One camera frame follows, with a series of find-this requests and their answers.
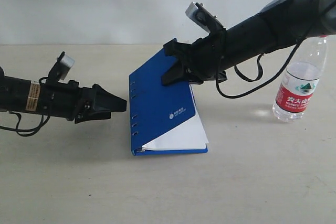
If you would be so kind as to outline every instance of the plastic water bottle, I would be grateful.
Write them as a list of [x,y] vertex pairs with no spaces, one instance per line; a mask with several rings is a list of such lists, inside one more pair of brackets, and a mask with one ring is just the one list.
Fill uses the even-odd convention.
[[303,117],[326,66],[327,38],[306,39],[283,74],[272,110],[284,122]]

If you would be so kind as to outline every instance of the water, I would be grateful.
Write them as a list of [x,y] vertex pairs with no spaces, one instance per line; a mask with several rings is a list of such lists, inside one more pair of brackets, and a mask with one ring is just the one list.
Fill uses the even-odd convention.
[[[294,62],[288,66],[287,71],[291,75],[303,80],[316,80],[319,79],[322,74],[322,70],[308,62]],[[278,119],[287,123],[292,123],[304,115],[304,111],[297,113],[288,112],[282,109],[275,101],[272,110]]]

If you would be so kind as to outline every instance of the blue notebook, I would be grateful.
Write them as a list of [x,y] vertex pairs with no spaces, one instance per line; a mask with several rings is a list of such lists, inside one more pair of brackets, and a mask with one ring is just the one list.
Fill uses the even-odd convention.
[[129,75],[131,151],[133,155],[206,153],[208,139],[187,81],[161,84],[175,63],[161,49]]

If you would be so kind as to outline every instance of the red bottle label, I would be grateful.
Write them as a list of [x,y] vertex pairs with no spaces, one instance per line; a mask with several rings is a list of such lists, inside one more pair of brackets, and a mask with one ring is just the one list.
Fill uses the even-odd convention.
[[306,110],[318,82],[319,79],[302,80],[285,73],[276,97],[276,103],[288,112],[303,112]]

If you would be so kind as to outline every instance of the beige table surface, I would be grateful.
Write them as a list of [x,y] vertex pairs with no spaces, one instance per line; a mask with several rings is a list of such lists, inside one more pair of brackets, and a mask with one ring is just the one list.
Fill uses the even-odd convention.
[[[66,81],[128,99],[128,75],[161,45],[0,46],[7,76],[38,80],[64,50]],[[134,157],[129,111],[74,125],[52,118],[34,137],[0,131],[0,223],[336,223],[336,45],[305,117],[280,123],[271,105],[280,78],[241,99],[214,82],[194,86],[206,154]],[[268,79],[289,50],[266,55]],[[254,78],[256,59],[240,70]],[[230,70],[227,94],[255,87]],[[0,114],[1,125],[16,117]],[[23,114],[22,127],[39,116]]]

